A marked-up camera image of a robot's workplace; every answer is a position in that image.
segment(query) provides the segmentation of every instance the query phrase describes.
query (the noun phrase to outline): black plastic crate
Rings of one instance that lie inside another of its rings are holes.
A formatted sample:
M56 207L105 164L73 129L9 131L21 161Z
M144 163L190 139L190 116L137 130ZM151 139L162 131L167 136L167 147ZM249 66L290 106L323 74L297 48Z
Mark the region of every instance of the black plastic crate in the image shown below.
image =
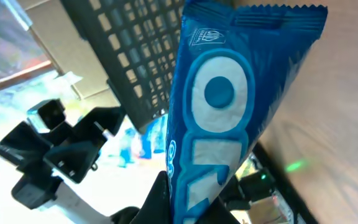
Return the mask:
M61 0L141 133L168 111L183 0Z

